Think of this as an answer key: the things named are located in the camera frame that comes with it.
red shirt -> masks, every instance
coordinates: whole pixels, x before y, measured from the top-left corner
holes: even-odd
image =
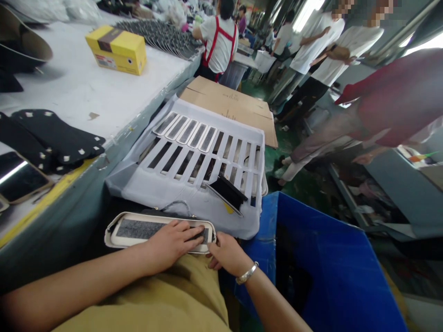
[[[347,85],[335,103],[359,97],[364,130],[350,136],[365,141],[390,128],[376,143],[397,147],[443,115],[443,49],[424,49],[397,59]]]

gray pants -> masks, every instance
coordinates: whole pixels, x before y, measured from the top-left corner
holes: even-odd
[[[278,108],[293,93],[297,85],[305,77],[304,74],[289,67],[268,99],[268,104]]]

hand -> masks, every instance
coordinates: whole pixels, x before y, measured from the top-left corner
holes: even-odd
[[[309,66],[312,67],[313,65],[316,65],[317,63],[320,62],[320,60],[321,60],[320,58],[315,59],[314,61],[312,61],[312,62],[309,64]]]
[[[355,60],[357,59],[357,57],[350,57],[349,59],[345,60],[345,64],[346,65],[350,65],[351,63],[353,63]]]
[[[163,226],[148,241],[139,244],[143,262],[146,263],[145,275],[154,275],[170,268],[181,256],[200,245],[204,238],[188,241],[204,230],[203,226],[190,229],[187,221],[173,220]]]
[[[323,32],[320,34],[320,37],[323,37],[325,34],[327,34],[329,32],[329,30],[331,30],[331,27],[326,27],[324,28]]]
[[[226,271],[235,277],[241,277],[254,265],[251,258],[243,251],[240,245],[232,236],[217,232],[218,244],[208,243],[209,252],[213,259],[209,264],[210,268]]]
[[[360,165],[369,165],[373,159],[374,156],[372,154],[362,154],[355,158],[352,162]]]

stack of black leather pieces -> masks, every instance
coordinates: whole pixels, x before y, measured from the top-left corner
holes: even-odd
[[[0,142],[45,174],[63,175],[80,167],[85,159],[105,152],[105,141],[71,127],[49,110],[24,109],[11,117],[0,112]]]
[[[202,43],[189,32],[181,32],[173,25],[155,20],[121,21],[116,28],[144,37],[147,45],[181,59],[191,60]]]

khaki pants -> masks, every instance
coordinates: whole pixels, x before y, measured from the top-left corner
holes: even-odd
[[[281,179],[286,182],[292,181],[295,175],[315,157],[337,148],[350,148],[360,144],[360,141],[347,136],[362,126],[357,115],[357,108],[358,102],[352,104],[343,113],[333,116],[296,147],[291,156],[283,161],[283,165],[288,168]]]

